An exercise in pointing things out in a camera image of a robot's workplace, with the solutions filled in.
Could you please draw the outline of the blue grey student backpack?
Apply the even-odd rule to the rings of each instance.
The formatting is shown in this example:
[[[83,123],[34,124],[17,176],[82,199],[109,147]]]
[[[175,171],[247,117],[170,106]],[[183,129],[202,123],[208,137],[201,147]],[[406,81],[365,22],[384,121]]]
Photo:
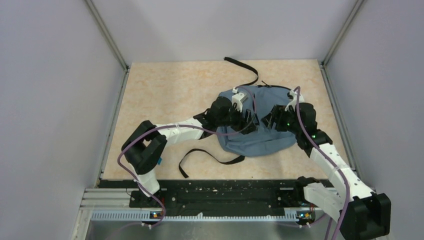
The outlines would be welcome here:
[[[245,92],[248,99],[243,103],[244,113],[251,110],[256,114],[257,131],[249,134],[241,134],[234,131],[230,126],[219,126],[218,142],[221,148],[229,153],[236,154],[236,158],[224,161],[223,165],[234,165],[245,160],[246,157],[262,157],[277,153],[295,144],[293,133],[288,131],[276,131],[268,129],[261,122],[274,105],[285,106],[290,102],[288,93],[291,90],[286,86],[269,85],[266,83],[257,85],[258,78],[245,83],[241,92]]]

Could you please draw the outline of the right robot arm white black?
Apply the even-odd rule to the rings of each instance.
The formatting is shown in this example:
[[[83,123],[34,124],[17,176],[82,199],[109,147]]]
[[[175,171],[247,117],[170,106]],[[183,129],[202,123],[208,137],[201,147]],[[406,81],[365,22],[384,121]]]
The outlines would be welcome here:
[[[322,209],[336,222],[332,239],[372,240],[390,233],[391,200],[366,185],[338,153],[331,138],[318,128],[311,103],[275,105],[262,122],[269,129],[294,134],[297,145],[326,174],[335,192],[319,180],[299,177],[293,200]]]

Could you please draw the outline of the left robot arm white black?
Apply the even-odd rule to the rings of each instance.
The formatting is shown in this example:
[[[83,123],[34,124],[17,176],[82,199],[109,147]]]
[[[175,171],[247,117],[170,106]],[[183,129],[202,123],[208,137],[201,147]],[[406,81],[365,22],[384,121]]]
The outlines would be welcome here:
[[[209,108],[193,117],[169,124],[143,121],[121,147],[120,157],[125,157],[132,167],[129,173],[140,187],[141,200],[149,207],[160,202],[160,184],[154,171],[166,147],[189,140],[202,140],[211,135],[232,136],[256,130],[256,100],[252,105],[245,98],[230,100],[219,96]]]

